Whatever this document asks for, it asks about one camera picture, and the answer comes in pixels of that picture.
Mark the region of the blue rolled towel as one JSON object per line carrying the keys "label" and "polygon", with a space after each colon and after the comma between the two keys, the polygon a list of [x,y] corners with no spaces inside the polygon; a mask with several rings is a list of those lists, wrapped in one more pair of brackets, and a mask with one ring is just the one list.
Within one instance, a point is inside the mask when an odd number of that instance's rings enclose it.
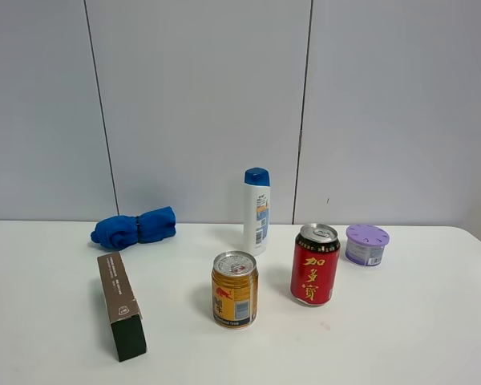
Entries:
{"label": "blue rolled towel", "polygon": [[91,240],[104,249],[123,250],[136,244],[154,243],[176,235],[176,215],[171,207],[139,216],[118,215],[98,222]]}

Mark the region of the gold energy drink can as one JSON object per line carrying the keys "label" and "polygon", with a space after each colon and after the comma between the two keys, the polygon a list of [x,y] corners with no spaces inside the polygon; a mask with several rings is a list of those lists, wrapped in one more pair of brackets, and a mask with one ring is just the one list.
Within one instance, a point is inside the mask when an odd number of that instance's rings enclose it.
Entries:
{"label": "gold energy drink can", "polygon": [[258,269],[243,251],[219,254],[212,267],[212,310],[217,324],[239,330],[257,317]]}

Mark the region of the purple air freshener tub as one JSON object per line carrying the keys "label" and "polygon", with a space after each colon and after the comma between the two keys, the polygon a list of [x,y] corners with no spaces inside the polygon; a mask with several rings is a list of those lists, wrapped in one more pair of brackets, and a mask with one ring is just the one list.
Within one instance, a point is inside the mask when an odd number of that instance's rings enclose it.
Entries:
{"label": "purple air freshener tub", "polygon": [[379,265],[390,242],[390,235],[375,225],[350,225],[346,237],[346,258],[365,267]]}

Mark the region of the red herbal tea can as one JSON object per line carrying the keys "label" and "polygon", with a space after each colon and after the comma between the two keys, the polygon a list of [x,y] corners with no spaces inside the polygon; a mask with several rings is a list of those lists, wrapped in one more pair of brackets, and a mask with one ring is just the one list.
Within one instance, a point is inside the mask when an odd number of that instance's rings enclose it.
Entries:
{"label": "red herbal tea can", "polygon": [[291,294],[308,306],[332,297],[341,243],[338,232],[318,223],[303,225],[295,239]]}

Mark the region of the brown long cardboard box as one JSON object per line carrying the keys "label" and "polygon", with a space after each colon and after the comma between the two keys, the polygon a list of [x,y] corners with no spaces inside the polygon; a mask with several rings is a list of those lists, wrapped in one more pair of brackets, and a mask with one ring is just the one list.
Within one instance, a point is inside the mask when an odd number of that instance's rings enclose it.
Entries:
{"label": "brown long cardboard box", "polygon": [[103,296],[120,362],[148,351],[142,314],[119,252],[97,257]]}

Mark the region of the white blue-capped shampoo bottle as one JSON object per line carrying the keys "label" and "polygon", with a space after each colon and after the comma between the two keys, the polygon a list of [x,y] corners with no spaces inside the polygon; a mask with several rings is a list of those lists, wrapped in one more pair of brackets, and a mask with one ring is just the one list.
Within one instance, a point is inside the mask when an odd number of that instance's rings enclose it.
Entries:
{"label": "white blue-capped shampoo bottle", "polygon": [[250,168],[244,179],[244,251],[253,256],[266,250],[269,231],[270,178],[264,168]]}

